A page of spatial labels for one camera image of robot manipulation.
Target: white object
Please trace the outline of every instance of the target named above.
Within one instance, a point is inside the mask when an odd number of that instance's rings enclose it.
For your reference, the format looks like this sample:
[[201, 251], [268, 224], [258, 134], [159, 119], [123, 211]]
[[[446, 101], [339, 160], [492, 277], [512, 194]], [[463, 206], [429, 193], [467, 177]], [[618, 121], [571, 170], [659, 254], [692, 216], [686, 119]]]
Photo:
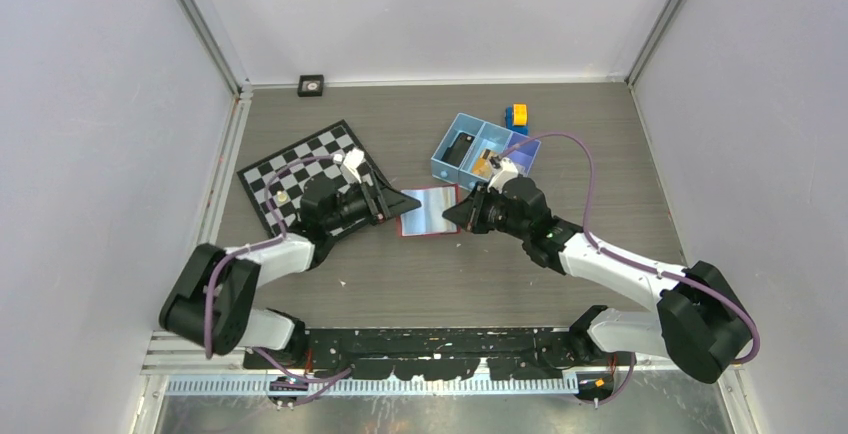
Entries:
[[[225, 251], [230, 253], [238, 249], [242, 249], [242, 247], [228, 247]], [[289, 233], [286, 235], [286, 239], [276, 246], [248, 252], [236, 257], [238, 259], [253, 261], [262, 266], [256, 286], [258, 288], [285, 275], [294, 272], [303, 272], [309, 269], [314, 253], [315, 245], [309, 242], [308, 239], [297, 234]]]
[[668, 357], [657, 315], [607, 309], [589, 326], [589, 337], [604, 352], [638, 352]]
[[333, 160], [341, 164], [342, 175], [349, 184], [361, 184], [362, 177], [359, 175], [359, 166], [365, 162], [365, 153], [361, 149], [353, 148], [344, 156], [336, 154]]
[[247, 328], [238, 345], [278, 351], [289, 343], [292, 332], [294, 322], [291, 319], [265, 309], [251, 309]]
[[489, 158], [488, 162], [492, 165], [492, 178], [489, 179], [489, 187], [498, 192], [503, 190], [507, 181], [519, 176], [518, 166], [508, 157], [498, 158], [497, 160]]
[[[488, 372], [478, 370], [468, 379], [425, 381], [420, 376], [402, 381], [394, 375], [385, 380], [342, 379], [322, 396], [468, 396], [468, 395], [564, 395], [578, 392], [577, 373], [563, 371], [561, 379], [493, 381]], [[269, 374], [236, 374], [216, 376], [171, 376], [166, 396], [265, 396], [276, 376]], [[309, 390], [291, 392], [292, 396], [308, 396], [325, 384], [309, 385]]]
[[315, 66], [333, 81], [621, 80], [666, 2], [211, 1], [254, 84]]
[[[240, 247], [229, 247], [233, 252]], [[253, 261], [261, 266], [257, 288], [288, 274], [303, 272], [312, 264], [315, 245], [297, 234], [288, 234], [286, 239], [272, 247], [249, 252], [238, 259]], [[294, 323], [276, 312], [251, 309], [244, 335], [238, 342], [243, 347], [267, 347], [280, 350], [286, 347], [294, 331]]]
[[[683, 276], [683, 266], [662, 264], [639, 256], [611, 244], [605, 243], [593, 236], [598, 244], [605, 249], [621, 254], [628, 259], [642, 264], [656, 265], [659, 269]], [[673, 289], [676, 281], [667, 278], [657, 278], [633, 267], [601, 254], [589, 244], [586, 237], [577, 234], [565, 243], [560, 252], [560, 261], [565, 272], [571, 276], [587, 279], [615, 291], [648, 309], [657, 312], [657, 302], [663, 289]]]

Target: black and white checkerboard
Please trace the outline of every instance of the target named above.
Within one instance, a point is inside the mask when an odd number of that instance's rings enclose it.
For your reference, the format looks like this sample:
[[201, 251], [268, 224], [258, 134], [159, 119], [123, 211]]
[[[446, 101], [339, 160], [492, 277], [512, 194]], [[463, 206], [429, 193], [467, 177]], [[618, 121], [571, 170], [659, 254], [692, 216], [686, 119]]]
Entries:
[[[312, 156], [327, 156], [341, 152], [342, 150], [348, 152], [354, 147], [358, 147], [365, 152], [366, 162], [359, 169], [359, 174], [363, 182], [374, 184], [372, 172], [377, 177], [385, 179], [376, 164], [374, 164], [371, 156], [368, 155], [368, 151], [365, 150], [365, 147], [359, 142], [359, 139], [353, 134], [353, 130], [344, 120], [328, 126], [305, 139], [301, 139], [238, 172], [242, 186], [247, 192], [248, 198], [250, 198], [250, 203], [256, 210], [256, 214], [259, 216], [262, 226], [268, 232], [269, 236], [273, 237], [280, 233], [274, 215], [268, 210], [265, 204], [267, 196], [265, 186], [274, 179], [277, 170], [297, 159]], [[288, 173], [283, 174], [279, 179], [271, 183], [271, 206], [285, 220], [287, 226], [292, 225], [297, 219], [297, 211], [300, 209], [300, 197], [303, 195], [303, 188], [306, 181], [321, 172], [333, 180], [339, 192], [345, 192], [350, 188], [350, 185], [345, 181], [344, 176], [342, 176], [339, 166], [330, 160], [295, 166]], [[277, 198], [277, 192], [279, 191], [286, 193], [283, 202], [280, 202]], [[368, 224], [366, 221], [362, 221], [341, 229], [336, 229], [332, 231], [332, 234], [337, 238], [341, 238], [366, 224]]]

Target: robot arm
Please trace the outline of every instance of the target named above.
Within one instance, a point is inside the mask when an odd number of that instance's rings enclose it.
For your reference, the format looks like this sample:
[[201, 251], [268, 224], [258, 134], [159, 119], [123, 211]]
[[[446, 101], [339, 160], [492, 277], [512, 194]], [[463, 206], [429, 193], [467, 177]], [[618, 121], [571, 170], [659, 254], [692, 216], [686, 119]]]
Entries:
[[[690, 278], [742, 308], [718, 269], [705, 262], [691, 268], [664, 264], [590, 238], [581, 226], [552, 215], [545, 195], [510, 159], [490, 162], [494, 174], [489, 183], [478, 183], [465, 200], [444, 212], [445, 219], [475, 234], [498, 230], [521, 239], [536, 264], [598, 283], [647, 310], [593, 306], [569, 330], [582, 339], [582, 345], [572, 346], [575, 352], [587, 359], [598, 351], [668, 357], [695, 379], [712, 383], [751, 340], [744, 322], [716, 299], [660, 275]], [[610, 253], [633, 262], [620, 262]], [[654, 272], [634, 265], [652, 266]]]
[[[285, 236], [253, 246], [222, 249], [211, 244], [197, 246], [183, 268], [159, 314], [159, 324], [199, 345], [211, 322], [212, 352], [224, 355], [238, 346], [290, 351], [298, 357], [305, 349], [305, 325], [287, 314], [252, 308], [256, 289], [288, 274], [314, 269], [335, 245], [332, 232], [365, 223], [381, 224], [421, 203], [395, 191], [373, 176], [362, 182], [359, 167], [365, 162], [358, 149], [337, 155], [349, 188], [338, 186], [324, 175], [304, 186], [297, 221]], [[219, 275], [210, 286], [219, 263]], [[206, 316], [206, 293], [215, 289], [211, 319]]]

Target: gray table surface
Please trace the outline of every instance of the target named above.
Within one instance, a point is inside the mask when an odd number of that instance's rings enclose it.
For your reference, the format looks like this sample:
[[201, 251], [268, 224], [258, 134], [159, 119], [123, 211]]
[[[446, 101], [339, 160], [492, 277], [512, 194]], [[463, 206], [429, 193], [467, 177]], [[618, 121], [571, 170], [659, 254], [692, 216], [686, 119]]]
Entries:
[[[429, 159], [456, 114], [501, 124], [504, 108], [516, 102], [528, 104], [531, 134], [569, 131], [592, 150], [596, 235], [648, 257], [680, 262], [680, 245], [624, 84], [329, 86], [323, 97], [303, 99], [293, 89], [257, 90], [236, 167], [345, 119], [395, 188], [438, 185]], [[579, 147], [545, 139], [531, 177], [555, 214], [581, 222], [589, 170]], [[265, 238], [234, 179], [217, 243]], [[505, 234], [400, 238], [394, 222], [349, 236], [316, 270], [262, 287], [255, 304], [315, 327], [567, 326], [593, 304], [638, 308], [598, 285], [537, 267]]]

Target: purple cable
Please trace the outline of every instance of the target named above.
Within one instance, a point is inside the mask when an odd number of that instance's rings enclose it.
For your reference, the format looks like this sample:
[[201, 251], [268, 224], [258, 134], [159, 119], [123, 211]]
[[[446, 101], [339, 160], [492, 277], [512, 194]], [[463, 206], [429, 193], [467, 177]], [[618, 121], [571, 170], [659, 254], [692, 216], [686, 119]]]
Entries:
[[308, 403], [314, 401], [315, 399], [318, 399], [318, 397], [320, 397], [321, 394], [324, 394], [325, 392], [327, 392], [327, 389], [335, 386], [337, 382], [339, 382], [342, 379], [344, 379], [345, 377], [347, 377], [351, 372], [350, 368], [348, 367], [347, 369], [336, 374], [335, 376], [327, 377], [325, 379], [312, 379], [312, 378], [308, 378], [308, 377], [302, 377], [302, 376], [298, 376], [296, 374], [293, 374], [291, 371], [286, 369], [285, 366], [283, 366], [282, 364], [277, 362], [276, 359], [274, 359], [273, 357], [271, 357], [270, 354], [265, 352], [265, 349], [262, 349], [261, 347], [254, 347], [253, 352], [262, 356], [266, 361], [268, 361], [269, 364], [271, 364], [271, 366], [274, 367], [274, 369], [279, 370], [280, 372], [282, 372], [286, 376], [288, 376], [288, 377], [290, 377], [290, 378], [292, 378], [296, 381], [305, 382], [307, 384], [327, 383], [326, 386], [322, 387], [318, 391], [316, 391], [316, 392], [314, 392], [314, 393], [312, 393], [312, 394], [310, 394], [310, 395], [308, 395], [308, 396], [306, 396], [302, 399], [298, 399], [297, 401], [292, 403], [291, 407], [302, 406], [304, 404], [308, 404]]
[[[572, 141], [576, 142], [577, 145], [579, 145], [580, 148], [583, 149], [583, 153], [586, 154], [586, 159], [589, 161], [589, 189], [586, 193], [586, 207], [583, 208], [583, 235], [584, 235], [584, 237], [586, 237], [586, 240], [589, 242], [589, 244], [592, 245], [592, 247], [597, 249], [598, 252], [600, 252], [601, 254], [604, 254], [605, 256], [607, 256], [611, 259], [615, 259], [616, 261], [618, 261], [618, 262], [620, 262], [624, 265], [630, 266], [634, 269], [639, 269], [640, 271], [656, 275], [657, 271], [653, 266], [642, 264], [641, 262], [634, 261], [633, 259], [627, 258], [625, 256], [622, 256], [621, 254], [610, 251], [609, 249], [607, 249], [605, 247], [600, 247], [598, 245], [598, 241], [595, 240], [595, 238], [592, 236], [592, 233], [589, 230], [589, 213], [592, 210], [592, 194], [595, 191], [595, 162], [592, 159], [592, 154], [589, 152], [589, 148], [586, 147], [586, 144], [584, 144], [583, 141], [578, 139], [573, 134], [569, 134], [567, 132], [548, 132], [548, 133], [545, 133], [545, 134], [540, 134], [538, 136], [527, 138], [527, 139], [525, 139], [525, 140], [523, 140], [519, 143], [514, 144], [509, 149], [503, 151], [501, 153], [501, 157], [506, 157], [509, 153], [513, 152], [514, 150], [520, 148], [521, 146], [523, 146], [523, 145], [525, 145], [529, 142], [533, 142], [533, 141], [538, 140], [538, 139], [542, 139], [542, 138], [545, 138], [545, 137], [553, 137], [553, 136], [565, 137], [565, 138], [571, 139]], [[724, 305], [725, 307], [730, 309], [734, 314], [736, 314], [739, 317], [739, 319], [742, 320], [742, 322], [745, 324], [745, 326], [748, 328], [748, 330], [751, 332], [751, 341], [752, 342], [751, 342], [751, 350], [748, 352], [748, 354], [746, 354], [743, 357], [740, 357], [739, 359], [734, 360], [734, 362], [737, 363], [737, 364], [744, 364], [746, 362], [752, 361], [755, 357], [757, 357], [757, 354], [760, 352], [760, 332], [759, 332], [759, 330], [757, 330], [757, 325], [754, 323], [754, 320], [751, 319], [751, 316], [749, 316], [745, 311], [743, 311], [741, 307], [736, 305], [735, 302], [731, 301], [730, 299], [728, 299], [726, 296], [724, 296], [720, 292], [716, 291], [715, 289], [712, 289], [712, 288], [705, 286], [705, 285], [703, 285], [703, 284], [701, 284], [697, 281], [689, 279], [688, 277], [683, 277], [683, 276], [680, 276], [680, 275], [677, 275], [677, 274], [674, 274], [674, 273], [671, 273], [671, 272], [666, 272], [666, 271], [659, 273], [659, 275], [660, 275], [660, 277], [668, 277], [669, 279], [671, 279], [673, 281], [682, 282], [683, 284], [686, 284], [689, 287], [692, 287], [694, 289], [697, 289], [697, 290], [703, 292], [704, 294], [714, 298], [715, 300], [720, 302], [722, 305]]]
[[[254, 350], [254, 351], [256, 351], [256, 352], [262, 352], [262, 353], [265, 353], [265, 351], [264, 351], [262, 348], [254, 347], [254, 348], [253, 348], [253, 350]], [[274, 365], [274, 367], [276, 367], [276, 368], [278, 368], [278, 369], [279, 369], [280, 367], [282, 367], [282, 366], [281, 366], [281, 365], [280, 365], [277, 361], [275, 361], [273, 358], [271, 358], [270, 362], [271, 362], [271, 364], [272, 364], [272, 365]], [[281, 370], [281, 371], [283, 371], [284, 373], [285, 373], [285, 372], [287, 372], [287, 371], [286, 371], [286, 369], [284, 369], [284, 368], [283, 368], [283, 369], [280, 369], [280, 370]], [[302, 397], [302, 398], [298, 399], [297, 401], [293, 402], [293, 403], [291, 404], [291, 407], [302, 406], [302, 405], [304, 405], [304, 404], [308, 404], [308, 403], [310, 403], [310, 402], [314, 401], [314, 400], [315, 400], [315, 399], [317, 399], [319, 396], [321, 396], [322, 394], [324, 394], [325, 392], [327, 392], [327, 390], [328, 390], [328, 389], [330, 389], [331, 387], [333, 387], [333, 386], [334, 386], [337, 382], [339, 382], [341, 379], [343, 379], [344, 377], [347, 377], [347, 375], [348, 375], [348, 374], [350, 374], [350, 372], [351, 372], [351, 371], [350, 371], [350, 368], [348, 368], [348, 369], [345, 369], [344, 371], [340, 372], [339, 374], [336, 374], [336, 375], [335, 375], [335, 376], [333, 376], [333, 377], [328, 377], [327, 379], [320, 379], [320, 380], [316, 380], [316, 379], [309, 379], [309, 381], [326, 382], [326, 383], [327, 383], [327, 385], [326, 385], [326, 386], [324, 386], [324, 387], [322, 387], [321, 389], [319, 389], [317, 392], [315, 392], [315, 393], [313, 393], [313, 394], [310, 394], [310, 395], [308, 395], [308, 396]], [[274, 385], [280, 385], [280, 386], [292, 386], [292, 387], [296, 387], [298, 390], [305, 390], [305, 389], [308, 389], [308, 387], [307, 387], [307, 386], [292, 385], [292, 384], [289, 384], [289, 383], [287, 383], [287, 382], [282, 382], [282, 381], [273, 381], [273, 382], [271, 382], [271, 385], [272, 385], [272, 386], [274, 386]], [[247, 422], [247, 421], [249, 421], [249, 420], [252, 420], [254, 417], [258, 416], [259, 414], [262, 414], [263, 412], [267, 412], [267, 411], [270, 411], [270, 410], [272, 410], [272, 408], [271, 408], [269, 405], [267, 405], [267, 404], [266, 404], [266, 405], [264, 405], [263, 407], [260, 407], [260, 408], [258, 408], [258, 409], [255, 409], [255, 410], [251, 411], [250, 413], [248, 413], [247, 415], [243, 416], [241, 419], [237, 420], [236, 422], [234, 422], [233, 424], [230, 424], [230, 425], [229, 425], [229, 426], [227, 426], [227, 427], [223, 427], [223, 428], [220, 428], [220, 429], [204, 429], [204, 430], [202, 430], [202, 431], [198, 431], [198, 433], [204, 433], [204, 434], [222, 434], [222, 433], [226, 433], [226, 432], [233, 432], [233, 431], [234, 431], [237, 427], [241, 427], [241, 426], [242, 426], [245, 422]], [[181, 427], [181, 426], [182, 426], [183, 422], [185, 421], [185, 417], [186, 417], [186, 415], [183, 415], [183, 417], [180, 419], [179, 423], [177, 424], [177, 427]]]
[[252, 349], [253, 349], [253, 352], [259, 354], [266, 361], [268, 361], [268, 364], [271, 364], [274, 367], [274, 369], [277, 369], [278, 371], [280, 371], [283, 374], [285, 374], [286, 376], [294, 379], [295, 381], [303, 382], [303, 383], [306, 383], [306, 384], [321, 384], [323, 382], [329, 382], [330, 380], [333, 379], [333, 377], [328, 377], [326, 379], [314, 379], [314, 378], [310, 378], [310, 377], [298, 376], [297, 374], [294, 374], [293, 372], [286, 369], [285, 366], [283, 366], [282, 364], [277, 362], [277, 360], [274, 359], [273, 357], [271, 357], [271, 355], [268, 354], [268, 352], [265, 351], [265, 349], [263, 349], [261, 347], [254, 347]]
[[221, 275], [221, 272], [236, 257], [246, 254], [251, 251], [258, 251], [260, 249], [265, 249], [266, 247], [276, 246], [277, 244], [283, 242], [286, 238], [287, 227], [285, 221], [277, 214], [277, 210], [271, 206], [271, 184], [277, 181], [283, 174], [288, 172], [290, 169], [299, 166], [301, 164], [308, 164], [310, 162], [315, 161], [323, 161], [327, 159], [332, 159], [333, 156], [315, 156], [315, 157], [304, 157], [302, 159], [297, 159], [295, 161], [290, 162], [288, 165], [283, 166], [278, 169], [277, 172], [274, 173], [274, 177], [272, 177], [268, 183], [265, 184], [265, 206], [268, 207], [268, 211], [271, 215], [274, 216], [274, 220], [277, 221], [277, 226], [280, 228], [279, 237], [275, 237], [273, 239], [269, 239], [267, 241], [257, 242], [256, 244], [252, 244], [249, 246], [245, 246], [241, 249], [233, 251], [217, 265], [215, 265], [215, 269], [212, 270], [212, 275], [209, 276], [209, 284], [206, 286], [206, 304], [203, 309], [203, 348], [206, 351], [206, 359], [212, 359], [212, 306], [215, 304], [215, 287], [218, 285], [218, 277]]
[[224, 267], [237, 256], [246, 254], [250, 251], [265, 249], [266, 247], [276, 246], [283, 242], [283, 237], [275, 237], [267, 241], [257, 242], [256, 244], [236, 249], [235, 251], [224, 256], [218, 261], [215, 268], [212, 269], [212, 275], [209, 276], [209, 284], [206, 286], [206, 304], [203, 309], [203, 348], [206, 351], [206, 359], [212, 359], [212, 306], [215, 303], [215, 286], [218, 285], [218, 277], [224, 270]]

